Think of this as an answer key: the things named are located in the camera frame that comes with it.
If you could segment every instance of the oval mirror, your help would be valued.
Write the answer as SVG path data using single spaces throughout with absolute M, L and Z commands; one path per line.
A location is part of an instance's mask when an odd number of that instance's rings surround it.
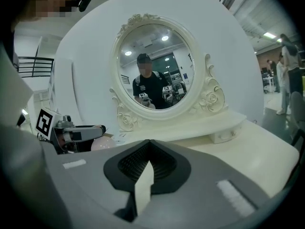
M 118 55 L 119 77 L 127 94 L 150 109 L 178 104 L 189 92 L 193 57 L 183 38 L 160 24 L 146 24 L 130 32 Z

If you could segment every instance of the ceiling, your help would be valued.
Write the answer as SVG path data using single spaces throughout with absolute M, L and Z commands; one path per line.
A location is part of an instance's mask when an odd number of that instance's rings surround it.
M 162 41 L 163 36 L 168 36 L 168 39 Z M 120 65 L 135 62 L 140 53 L 146 53 L 153 59 L 181 46 L 184 46 L 182 39 L 172 29 L 158 24 L 144 25 L 133 30 L 124 39 Z M 131 55 L 125 55 L 126 52 L 131 52 Z
M 41 21 L 20 23 L 16 27 L 16 34 L 61 40 L 84 15 L 106 1 L 92 0 L 85 12 L 73 12 L 64 18 L 43 18 Z M 266 32 L 276 36 L 285 33 L 293 41 L 299 39 L 289 16 L 276 0 L 235 0 L 229 11 L 245 30 L 258 54 L 280 46 L 276 42 L 278 37 L 269 39 L 263 36 Z

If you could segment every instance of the ornate mirror frame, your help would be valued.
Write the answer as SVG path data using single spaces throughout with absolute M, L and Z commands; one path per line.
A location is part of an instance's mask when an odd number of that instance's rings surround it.
M 189 92 L 178 104 L 164 110 L 152 110 L 138 104 L 127 94 L 120 81 L 121 45 L 131 31 L 146 24 L 160 24 L 174 30 L 184 39 L 193 56 L 195 72 Z M 185 27 L 169 18 L 135 14 L 128 19 L 128 23 L 122 25 L 115 39 L 110 67 L 113 82 L 110 91 L 114 95 L 113 99 L 117 101 L 117 118 L 123 131 L 164 126 L 164 121 L 168 125 L 175 125 L 176 122 L 195 121 L 227 109 L 224 93 L 211 72 L 213 65 L 210 64 L 210 55 L 204 55 L 201 52 L 196 39 Z

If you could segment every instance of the fluorescent light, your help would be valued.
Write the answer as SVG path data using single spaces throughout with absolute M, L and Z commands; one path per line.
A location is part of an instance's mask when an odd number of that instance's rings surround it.
M 266 32 L 266 33 L 264 34 L 264 36 L 269 37 L 269 38 L 271 38 L 271 39 L 273 39 L 274 37 L 276 37 L 276 36 L 274 36 L 273 34 L 268 33 L 268 32 Z

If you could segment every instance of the black t-shirt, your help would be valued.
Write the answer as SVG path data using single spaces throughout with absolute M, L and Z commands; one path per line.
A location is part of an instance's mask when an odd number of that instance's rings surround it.
M 277 75 L 277 71 L 276 71 L 276 63 L 274 61 L 272 61 L 271 65 L 270 65 L 271 70 L 273 71 L 274 75 Z
M 139 94 L 146 93 L 152 100 L 152 104 L 155 105 L 156 109 L 165 109 L 169 106 L 162 96 L 162 90 L 168 83 L 161 72 L 159 72 L 159 76 L 160 77 L 157 77 L 154 72 L 152 72 L 152 75 L 149 78 L 140 75 L 140 83 L 138 85 L 134 79 L 132 82 L 133 96 L 139 97 Z

